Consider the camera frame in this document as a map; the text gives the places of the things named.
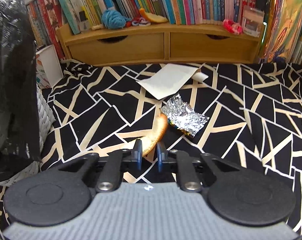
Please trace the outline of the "black trash bag bin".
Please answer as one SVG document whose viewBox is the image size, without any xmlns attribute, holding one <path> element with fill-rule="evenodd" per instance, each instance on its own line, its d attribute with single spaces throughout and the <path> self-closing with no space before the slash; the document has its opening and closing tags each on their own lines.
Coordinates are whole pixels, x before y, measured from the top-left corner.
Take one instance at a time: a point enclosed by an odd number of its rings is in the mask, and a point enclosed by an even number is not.
<svg viewBox="0 0 302 240">
<path fill-rule="evenodd" d="M 24 0 L 0 0 L 0 183 L 40 159 L 35 53 Z"/>
</svg>

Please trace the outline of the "wooden drawer shelf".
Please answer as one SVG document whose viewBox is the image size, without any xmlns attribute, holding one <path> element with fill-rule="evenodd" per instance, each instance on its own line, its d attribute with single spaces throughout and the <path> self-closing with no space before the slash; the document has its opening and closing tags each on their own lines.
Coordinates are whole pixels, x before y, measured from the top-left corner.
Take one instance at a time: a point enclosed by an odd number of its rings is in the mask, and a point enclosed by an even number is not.
<svg viewBox="0 0 302 240">
<path fill-rule="evenodd" d="M 162 23 L 78 35 L 65 24 L 56 33 L 67 59 L 94 66 L 254 63 L 262 43 L 262 37 L 231 34 L 214 24 Z"/>
</svg>

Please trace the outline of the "white paper sheet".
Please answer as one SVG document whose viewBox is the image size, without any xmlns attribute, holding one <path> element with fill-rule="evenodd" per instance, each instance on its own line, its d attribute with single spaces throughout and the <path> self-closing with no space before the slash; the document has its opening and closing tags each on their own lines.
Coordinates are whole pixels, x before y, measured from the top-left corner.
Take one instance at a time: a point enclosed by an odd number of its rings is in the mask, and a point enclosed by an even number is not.
<svg viewBox="0 0 302 240">
<path fill-rule="evenodd" d="M 198 67 L 169 63 L 150 78 L 137 83 L 154 98 L 161 100 L 176 94 L 189 79 L 203 83 L 207 78 L 208 75 Z"/>
</svg>

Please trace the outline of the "blue yarn ball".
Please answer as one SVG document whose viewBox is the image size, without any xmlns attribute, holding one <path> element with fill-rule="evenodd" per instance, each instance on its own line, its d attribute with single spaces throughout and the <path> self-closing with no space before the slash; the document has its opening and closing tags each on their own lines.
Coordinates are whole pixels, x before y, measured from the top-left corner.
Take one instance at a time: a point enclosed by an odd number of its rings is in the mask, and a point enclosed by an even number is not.
<svg viewBox="0 0 302 240">
<path fill-rule="evenodd" d="M 116 10 L 107 9 L 103 12 L 101 21 L 106 29 L 122 29 L 127 22 L 131 21 L 131 18 L 123 16 Z"/>
</svg>

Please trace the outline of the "black white patterned cloth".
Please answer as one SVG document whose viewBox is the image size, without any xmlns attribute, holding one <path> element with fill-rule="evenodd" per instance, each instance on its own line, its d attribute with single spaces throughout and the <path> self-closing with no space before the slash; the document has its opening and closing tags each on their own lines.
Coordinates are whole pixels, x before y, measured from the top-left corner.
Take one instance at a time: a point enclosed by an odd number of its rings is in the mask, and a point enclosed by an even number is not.
<svg viewBox="0 0 302 240">
<path fill-rule="evenodd" d="M 55 121 L 41 161 L 0 154 L 0 229 L 9 225 L 3 206 L 7 184 L 84 154 L 108 152 L 146 136 L 165 100 L 139 85 L 161 64 L 94 67 L 78 61 L 62 65 L 64 77 L 43 96 Z M 188 80 L 179 90 L 185 102 L 209 120 L 188 138 L 168 127 L 167 149 L 198 157 L 214 154 L 283 181 L 296 196 L 287 223 L 302 234 L 302 65 L 199 64 L 204 82 Z"/>
</svg>

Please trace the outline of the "orange peel slice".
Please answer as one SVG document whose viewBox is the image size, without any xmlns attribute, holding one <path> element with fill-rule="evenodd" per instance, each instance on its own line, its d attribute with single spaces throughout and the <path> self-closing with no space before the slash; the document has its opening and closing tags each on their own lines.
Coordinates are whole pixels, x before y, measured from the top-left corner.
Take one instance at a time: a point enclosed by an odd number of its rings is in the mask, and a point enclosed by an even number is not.
<svg viewBox="0 0 302 240">
<path fill-rule="evenodd" d="M 142 156 L 148 155 L 156 146 L 156 144 L 163 138 L 168 128 L 168 119 L 164 114 L 160 114 L 155 118 L 152 130 L 144 137 L 141 137 L 142 142 Z"/>
</svg>

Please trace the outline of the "small clear box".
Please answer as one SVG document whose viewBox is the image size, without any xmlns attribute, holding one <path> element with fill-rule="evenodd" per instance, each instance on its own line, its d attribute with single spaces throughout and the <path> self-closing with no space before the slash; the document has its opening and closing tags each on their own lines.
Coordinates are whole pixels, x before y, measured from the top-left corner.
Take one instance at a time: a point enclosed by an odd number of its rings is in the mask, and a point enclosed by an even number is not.
<svg viewBox="0 0 302 240">
<path fill-rule="evenodd" d="M 243 33 L 252 37 L 260 37 L 263 20 L 263 11 L 245 5 L 242 17 Z"/>
</svg>

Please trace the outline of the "yellow plush slice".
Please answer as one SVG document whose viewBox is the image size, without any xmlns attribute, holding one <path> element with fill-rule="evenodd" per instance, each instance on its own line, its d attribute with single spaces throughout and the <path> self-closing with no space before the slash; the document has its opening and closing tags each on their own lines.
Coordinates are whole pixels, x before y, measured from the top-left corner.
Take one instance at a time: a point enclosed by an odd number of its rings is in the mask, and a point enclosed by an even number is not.
<svg viewBox="0 0 302 240">
<path fill-rule="evenodd" d="M 139 13 L 145 20 L 149 21 L 150 23 L 167 23 L 168 22 L 168 19 L 166 17 L 152 14 L 150 12 L 146 12 L 144 10 L 144 8 L 140 8 Z"/>
</svg>

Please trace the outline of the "silver foil wrapper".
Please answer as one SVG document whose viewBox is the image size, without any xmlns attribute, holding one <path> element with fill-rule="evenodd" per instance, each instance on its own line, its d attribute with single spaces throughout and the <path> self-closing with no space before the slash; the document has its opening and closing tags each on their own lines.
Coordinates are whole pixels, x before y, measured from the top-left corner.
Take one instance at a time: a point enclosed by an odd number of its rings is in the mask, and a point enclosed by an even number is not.
<svg viewBox="0 0 302 240">
<path fill-rule="evenodd" d="M 197 113 L 187 102 L 184 102 L 179 93 L 172 96 L 160 109 L 171 126 L 185 135 L 193 138 L 210 119 L 208 116 Z"/>
</svg>

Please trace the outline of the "pink hair scrunchie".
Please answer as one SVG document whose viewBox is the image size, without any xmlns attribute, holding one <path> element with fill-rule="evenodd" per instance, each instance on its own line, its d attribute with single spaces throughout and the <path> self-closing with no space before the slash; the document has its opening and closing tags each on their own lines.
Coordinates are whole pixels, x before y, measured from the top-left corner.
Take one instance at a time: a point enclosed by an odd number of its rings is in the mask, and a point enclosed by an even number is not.
<svg viewBox="0 0 302 240">
<path fill-rule="evenodd" d="M 240 35 L 243 33 L 242 26 L 239 23 L 234 22 L 233 20 L 223 20 L 223 27 L 231 34 Z"/>
</svg>

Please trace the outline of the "row of upright books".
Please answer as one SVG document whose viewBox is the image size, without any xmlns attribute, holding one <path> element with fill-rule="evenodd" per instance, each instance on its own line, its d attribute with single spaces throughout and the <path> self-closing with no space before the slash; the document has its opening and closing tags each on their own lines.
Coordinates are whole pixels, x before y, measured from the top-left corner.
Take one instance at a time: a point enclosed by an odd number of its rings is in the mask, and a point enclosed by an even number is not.
<svg viewBox="0 0 302 240">
<path fill-rule="evenodd" d="M 242 26 L 244 6 L 264 12 L 262 43 L 255 63 L 284 62 L 302 65 L 302 0 L 24 0 L 39 48 L 52 45 L 58 58 L 67 59 L 57 30 L 68 24 L 74 35 L 106 29 L 101 17 L 116 10 L 131 18 L 124 28 L 154 23 L 139 13 L 168 19 L 176 25 L 222 25 L 233 20 Z"/>
</svg>

